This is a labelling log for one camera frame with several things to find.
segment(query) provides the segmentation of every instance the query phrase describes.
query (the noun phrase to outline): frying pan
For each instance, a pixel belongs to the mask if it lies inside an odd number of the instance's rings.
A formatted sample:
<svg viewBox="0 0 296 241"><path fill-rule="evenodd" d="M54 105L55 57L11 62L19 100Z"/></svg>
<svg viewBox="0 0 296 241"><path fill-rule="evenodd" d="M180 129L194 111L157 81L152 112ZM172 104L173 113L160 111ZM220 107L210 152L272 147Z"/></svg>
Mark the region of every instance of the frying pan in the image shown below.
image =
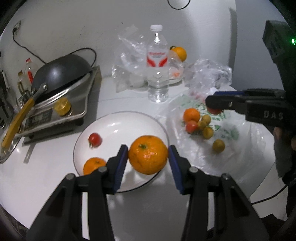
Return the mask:
<svg viewBox="0 0 296 241"><path fill-rule="evenodd" d="M37 71L31 88L33 92L36 90L37 92L14 117L1 143L2 149L9 149L15 134L35 103L42 102L61 92L90 71L91 66L89 63L84 58L75 54L60 57L42 66Z"/></svg>

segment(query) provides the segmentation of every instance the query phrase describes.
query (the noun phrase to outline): green printed plastic bag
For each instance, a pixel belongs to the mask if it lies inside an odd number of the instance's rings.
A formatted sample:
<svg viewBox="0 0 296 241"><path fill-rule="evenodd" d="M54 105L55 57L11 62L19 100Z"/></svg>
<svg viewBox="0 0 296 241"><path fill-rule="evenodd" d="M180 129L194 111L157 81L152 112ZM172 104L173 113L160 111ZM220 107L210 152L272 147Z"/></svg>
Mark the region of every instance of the green printed plastic bag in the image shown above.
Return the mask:
<svg viewBox="0 0 296 241"><path fill-rule="evenodd" d="M183 113L192 107L199 110L201 116L211 117L209 126L213 128L214 136L209 140L200 133L190 135L186 132ZM256 161L264 158L265 141L259 124L245 121L244 115L232 110L212 115L204 102L189 96L188 91L173 99L157 118L166 128L170 144L175 145L179 154L186 157L191 165L205 173L216 176L229 173L240 182L254 168ZM219 154L212 150L216 139L222 139L226 146Z"/></svg>

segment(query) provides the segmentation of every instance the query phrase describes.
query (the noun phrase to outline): black cable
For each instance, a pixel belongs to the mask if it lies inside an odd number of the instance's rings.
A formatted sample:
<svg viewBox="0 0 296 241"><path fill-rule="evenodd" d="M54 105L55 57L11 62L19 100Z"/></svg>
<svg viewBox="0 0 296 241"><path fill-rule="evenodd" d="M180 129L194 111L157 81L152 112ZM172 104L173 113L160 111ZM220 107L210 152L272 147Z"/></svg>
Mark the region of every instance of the black cable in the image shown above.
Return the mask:
<svg viewBox="0 0 296 241"><path fill-rule="evenodd" d="M168 5L169 5L172 9L175 9L175 10L182 10L182 9L186 8L186 7L189 5L189 3L191 2L191 0L189 0L188 3L187 3L184 7L182 7L182 8L175 8L175 7L173 7L173 6L170 4L170 0L167 0L167 1L168 1Z"/></svg>
<svg viewBox="0 0 296 241"><path fill-rule="evenodd" d="M252 202L251 204L254 205L254 204L258 204L258 203L262 203L262 202L268 201L268 200L276 197L277 195L279 195L283 190L285 190L285 188L287 186L288 185L285 185L280 191L278 191L276 194L272 195L271 197L268 197L268 198L265 198L265 199L262 199L262 200L259 200L259 201L256 201L256 202Z"/></svg>
<svg viewBox="0 0 296 241"><path fill-rule="evenodd" d="M85 47L85 48L77 49L77 50L75 50L75 51L73 51L73 52L71 52L71 53L69 53L69 54L73 54L73 53L76 53L76 52L78 52L78 51L80 51L80 50L85 50L85 49L91 50L91 51L93 51L93 53L94 53L94 61L93 61L93 63L91 64L91 66L93 66L94 63L96 62L96 57L97 57L97 55L96 55L96 51L95 51L94 49L89 48L89 47Z"/></svg>
<svg viewBox="0 0 296 241"><path fill-rule="evenodd" d="M20 45L16 40L15 40L15 32L16 32L17 28L14 28L12 30L12 39L13 41L20 47L24 48L25 50L27 50L30 54L32 54L33 56L35 56L37 59L39 59L42 63L46 64L46 62L44 60L42 60L39 56L35 55L34 53L32 53L30 50L28 50L25 46Z"/></svg>
<svg viewBox="0 0 296 241"><path fill-rule="evenodd" d="M17 28L14 28L14 29L12 30L12 39L13 39L13 41L14 41L18 46L24 48L24 49L27 50L30 54L32 54L32 55L35 56L37 59L39 59L42 63L46 64L46 62L45 62L44 60L42 60L39 56L37 56L36 54L32 53L32 52L31 52L29 49L27 49L25 46L20 45L20 44L15 40L15 32L16 32L16 30L17 30ZM69 54L73 54L73 53L78 52L78 51L80 51L80 50L86 50L86 49L91 50L91 51L94 53L94 61L93 61L93 63L91 64L91 66L93 67L94 63L96 62L96 58L97 58L97 54L96 54L96 51L95 51L94 49L89 48L89 47L85 47L85 48L77 49L77 50L75 50L75 51L73 51L73 52L71 52L71 53L69 53Z"/></svg>

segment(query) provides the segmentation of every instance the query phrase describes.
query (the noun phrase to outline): blue gripper pad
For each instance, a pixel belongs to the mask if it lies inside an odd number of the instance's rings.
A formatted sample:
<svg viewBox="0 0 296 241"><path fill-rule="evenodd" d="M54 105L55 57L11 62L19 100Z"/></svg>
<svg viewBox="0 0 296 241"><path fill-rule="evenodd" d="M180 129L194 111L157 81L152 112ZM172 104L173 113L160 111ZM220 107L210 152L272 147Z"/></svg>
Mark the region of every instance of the blue gripper pad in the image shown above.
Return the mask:
<svg viewBox="0 0 296 241"><path fill-rule="evenodd" d="M246 95L243 91L216 91L214 95Z"/></svg>
<svg viewBox="0 0 296 241"><path fill-rule="evenodd" d="M188 194L190 186L188 186L188 170L191 167L186 158L180 157L174 145L168 148L168 160L173 173L176 188L182 195Z"/></svg>
<svg viewBox="0 0 296 241"><path fill-rule="evenodd" d="M106 164L106 167L109 170L108 180L111 182L110 188L114 193L120 188L127 160L128 147L126 145L121 145L117 156L111 157Z"/></svg>

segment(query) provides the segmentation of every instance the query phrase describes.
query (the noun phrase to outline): pan handle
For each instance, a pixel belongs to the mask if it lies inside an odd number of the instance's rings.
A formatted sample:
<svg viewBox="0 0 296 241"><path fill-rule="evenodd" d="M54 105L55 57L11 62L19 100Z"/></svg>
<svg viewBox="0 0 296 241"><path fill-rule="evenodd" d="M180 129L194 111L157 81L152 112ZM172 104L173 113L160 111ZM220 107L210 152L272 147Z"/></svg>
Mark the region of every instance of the pan handle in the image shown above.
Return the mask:
<svg viewBox="0 0 296 241"><path fill-rule="evenodd" d="M29 111L32 109L32 107L35 104L36 99L45 91L47 90L47 84L42 84L40 86L40 88L38 89L38 91L36 92L35 95L33 95L33 97L31 97L26 104L24 105L24 107L20 110L20 112L18 112L18 114L15 116L15 118L13 119L12 123L10 124L8 131L1 143L1 147L4 150L8 150L11 142L13 141L13 138L15 137L15 134L18 132L18 130L20 129L20 126L22 124L22 122L24 121L25 117L27 116L27 114L29 113Z"/></svg>

